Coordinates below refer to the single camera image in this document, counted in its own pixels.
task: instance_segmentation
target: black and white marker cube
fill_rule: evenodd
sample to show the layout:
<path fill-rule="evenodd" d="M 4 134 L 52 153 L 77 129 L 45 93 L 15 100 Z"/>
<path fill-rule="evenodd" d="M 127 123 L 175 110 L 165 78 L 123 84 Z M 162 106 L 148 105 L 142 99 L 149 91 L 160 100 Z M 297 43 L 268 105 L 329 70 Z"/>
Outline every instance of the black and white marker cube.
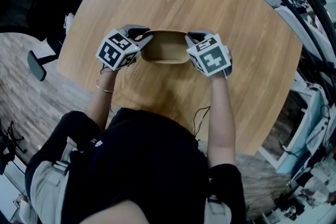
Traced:
<path fill-rule="evenodd" d="M 229 50 L 219 34 L 210 36 L 187 50 L 193 65 L 207 77 L 231 66 Z"/>
<path fill-rule="evenodd" d="M 113 29 L 99 46 L 96 57 L 112 70 L 128 66 L 140 49 L 127 37 Z"/>

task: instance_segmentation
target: office chair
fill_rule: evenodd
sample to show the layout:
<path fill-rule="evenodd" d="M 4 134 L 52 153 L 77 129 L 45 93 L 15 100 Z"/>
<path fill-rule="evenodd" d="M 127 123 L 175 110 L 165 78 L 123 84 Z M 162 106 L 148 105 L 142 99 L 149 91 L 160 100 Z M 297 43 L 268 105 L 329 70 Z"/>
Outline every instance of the office chair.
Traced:
<path fill-rule="evenodd" d="M 18 142 L 24 140 L 24 137 L 21 136 L 21 138 L 15 138 L 14 132 L 13 132 L 13 125 L 14 125 L 14 122 L 11 121 L 11 123 L 10 123 L 9 127 L 7 128 L 7 131 L 5 131 L 5 133 L 6 133 L 7 137 L 11 139 L 11 142 L 13 143 L 14 148 L 16 150 L 21 151 L 23 154 L 25 154 L 27 152 L 27 150 L 23 150 L 18 144 Z"/>
<path fill-rule="evenodd" d="M 46 70 L 42 65 L 58 58 L 65 29 L 66 15 L 75 14 L 82 0 L 0 0 L 0 33 L 23 33 L 47 42 L 55 55 L 37 59 L 32 51 L 27 60 L 38 80 L 43 81 Z"/>
<path fill-rule="evenodd" d="M 15 158 L 15 147 L 11 140 L 0 130 L 0 175 L 4 174 L 5 168 L 9 162 Z"/>

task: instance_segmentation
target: wire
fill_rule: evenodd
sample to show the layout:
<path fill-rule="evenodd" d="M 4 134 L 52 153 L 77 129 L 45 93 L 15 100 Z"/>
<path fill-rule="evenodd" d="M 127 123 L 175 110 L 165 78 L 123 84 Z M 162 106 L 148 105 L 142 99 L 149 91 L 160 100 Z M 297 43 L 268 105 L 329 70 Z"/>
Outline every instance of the wire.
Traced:
<path fill-rule="evenodd" d="M 104 69 L 107 69 L 107 68 L 109 68 L 109 67 L 106 66 L 106 65 L 103 63 L 103 67 L 102 67 L 102 69 L 100 69 L 100 74 L 102 74 L 102 73 L 103 73 L 103 70 L 104 70 Z"/>
<path fill-rule="evenodd" d="M 196 123 L 195 123 L 196 116 L 197 116 L 197 114 L 198 114 L 199 111 L 204 110 L 204 109 L 206 109 L 206 111 L 205 111 L 205 113 L 204 113 L 204 115 L 202 117 L 200 125 L 198 126 L 198 131 L 196 131 Z M 199 110 L 196 111 L 195 116 L 194 116 L 194 120 L 193 120 L 193 123 L 194 123 L 194 137 L 196 137 L 196 135 L 201 130 L 201 125 L 202 125 L 203 119 L 204 119 L 206 113 L 208 113 L 209 110 L 210 110 L 210 106 L 207 106 L 206 108 L 201 108 L 201 109 L 199 109 Z"/>
<path fill-rule="evenodd" d="M 327 107 L 327 109 L 328 109 L 328 116 L 325 116 L 325 115 L 322 113 L 322 108 L 324 108 L 324 107 Z M 329 108 L 326 104 L 323 104 L 323 105 L 320 107 L 320 113 L 321 113 L 321 116 L 322 116 L 323 118 L 328 119 L 327 127 L 325 128 L 325 132 L 324 132 L 324 135 L 323 135 L 323 138 L 322 138 L 322 141 L 321 141 L 321 143 L 323 143 L 323 142 L 324 142 L 324 139 L 326 138 L 326 133 L 327 133 L 328 126 L 329 126 L 329 121 L 330 121 L 330 108 Z M 281 149 L 282 149 L 284 152 L 286 152 L 286 153 L 289 154 L 289 155 L 293 155 L 293 156 L 295 156 L 297 159 L 300 159 L 300 157 L 298 157 L 297 154 L 298 154 L 299 152 L 301 152 L 302 150 L 304 150 L 305 147 L 307 147 L 307 145 L 308 145 L 311 141 L 313 141 L 313 140 L 319 135 L 319 133 L 321 133 L 323 130 L 324 130 L 324 126 L 322 126 L 322 127 L 321 127 L 321 130 L 319 130 L 319 132 L 318 132 L 317 134 L 315 134 L 315 135 L 314 135 L 308 142 L 306 142 L 305 146 L 303 146 L 301 149 L 299 149 L 298 151 L 296 151 L 296 152 L 294 152 L 294 153 L 291 152 L 291 151 L 288 151 L 288 150 L 284 149 L 284 148 L 283 148 L 283 144 L 281 144 L 280 141 L 279 141 L 279 145 L 280 145 Z"/>

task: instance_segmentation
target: shallow wooden tray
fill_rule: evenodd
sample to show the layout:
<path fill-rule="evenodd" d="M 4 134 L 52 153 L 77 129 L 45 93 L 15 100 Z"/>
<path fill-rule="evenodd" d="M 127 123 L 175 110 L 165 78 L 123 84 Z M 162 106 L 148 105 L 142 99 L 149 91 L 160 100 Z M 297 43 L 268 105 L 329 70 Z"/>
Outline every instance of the shallow wooden tray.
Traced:
<path fill-rule="evenodd" d="M 184 39 L 186 32 L 176 30 L 152 30 L 154 38 L 141 51 L 147 62 L 178 64 L 189 60 Z"/>

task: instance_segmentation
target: wooden floor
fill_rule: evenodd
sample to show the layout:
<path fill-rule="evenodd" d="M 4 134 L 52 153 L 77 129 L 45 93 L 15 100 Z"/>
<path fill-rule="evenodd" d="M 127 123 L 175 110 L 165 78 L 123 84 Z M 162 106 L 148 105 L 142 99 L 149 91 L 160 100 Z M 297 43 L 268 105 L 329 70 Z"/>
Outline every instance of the wooden floor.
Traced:
<path fill-rule="evenodd" d="M 30 50 L 37 57 L 53 54 L 45 41 L 22 34 L 0 34 L 0 119 L 3 129 L 11 120 L 15 122 L 15 133 L 25 138 L 28 153 L 23 158 L 27 161 L 48 139 L 60 118 L 71 110 L 82 111 L 89 99 L 88 91 L 55 71 L 56 61 L 45 65 L 45 81 L 37 81 L 26 60 Z M 117 110 L 113 107 L 111 116 Z M 259 154 L 238 154 L 237 159 L 249 214 L 258 217 L 273 208 L 273 199 L 285 190 L 290 176 L 276 174 Z"/>

